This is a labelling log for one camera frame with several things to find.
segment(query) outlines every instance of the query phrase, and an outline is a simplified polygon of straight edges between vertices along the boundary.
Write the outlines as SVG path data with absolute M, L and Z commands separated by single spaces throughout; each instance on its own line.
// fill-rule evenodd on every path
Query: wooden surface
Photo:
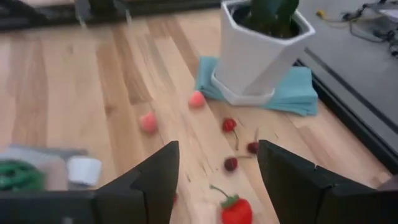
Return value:
M 134 19 L 84 30 L 65 27 L 0 35 L 0 145 L 79 147 L 103 161 L 103 185 L 171 140 L 180 141 L 178 194 L 171 223 L 217 223 L 217 185 L 247 198 L 255 223 L 277 223 L 255 159 L 231 175 L 226 156 L 245 154 L 256 128 L 314 163 L 371 187 L 390 174 L 321 102 L 319 115 L 300 117 L 208 100 L 190 110 L 200 55 L 218 55 L 218 11 Z M 142 133 L 149 111 L 159 132 Z M 234 136 L 220 129 L 238 122 Z

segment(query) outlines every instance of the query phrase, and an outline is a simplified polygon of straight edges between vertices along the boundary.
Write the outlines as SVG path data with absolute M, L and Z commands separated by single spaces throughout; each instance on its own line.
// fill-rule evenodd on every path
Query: black frame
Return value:
M 91 6 L 93 2 L 106 2 L 112 7 Z M 73 24 L 88 26 L 107 22 L 125 21 L 126 16 L 148 16 L 196 9 L 220 7 L 221 0 L 76 0 L 75 4 L 30 7 L 18 0 L 1 0 L 0 31 L 53 27 Z M 357 138 L 392 172 L 398 174 L 398 155 L 377 133 L 313 74 L 313 87 L 319 99 L 357 136 Z

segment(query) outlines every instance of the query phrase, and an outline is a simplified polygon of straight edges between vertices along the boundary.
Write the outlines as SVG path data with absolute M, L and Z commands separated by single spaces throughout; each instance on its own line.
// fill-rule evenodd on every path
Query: hexagonal pot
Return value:
M 298 11 L 293 20 L 298 35 L 277 39 L 238 25 L 233 14 L 249 7 L 248 0 L 221 4 L 221 55 L 211 76 L 232 105 L 263 105 L 273 96 L 275 87 L 304 51 L 314 28 Z

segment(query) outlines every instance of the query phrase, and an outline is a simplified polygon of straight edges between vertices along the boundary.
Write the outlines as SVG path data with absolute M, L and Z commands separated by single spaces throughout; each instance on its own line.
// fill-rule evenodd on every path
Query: blue cloth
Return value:
M 219 89 L 211 84 L 211 74 L 216 64 L 215 57 L 200 57 L 195 89 L 207 98 L 226 101 Z M 274 96 L 262 107 L 306 116 L 316 115 L 317 103 L 318 95 L 312 87 L 311 70 L 307 67 L 292 67 L 275 89 Z

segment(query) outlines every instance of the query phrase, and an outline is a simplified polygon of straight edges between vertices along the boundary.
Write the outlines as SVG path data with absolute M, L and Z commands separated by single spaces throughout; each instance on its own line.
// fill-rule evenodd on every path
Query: white cup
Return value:
M 101 175 L 101 161 L 87 156 L 72 156 L 68 162 L 68 180 L 76 184 L 96 186 Z

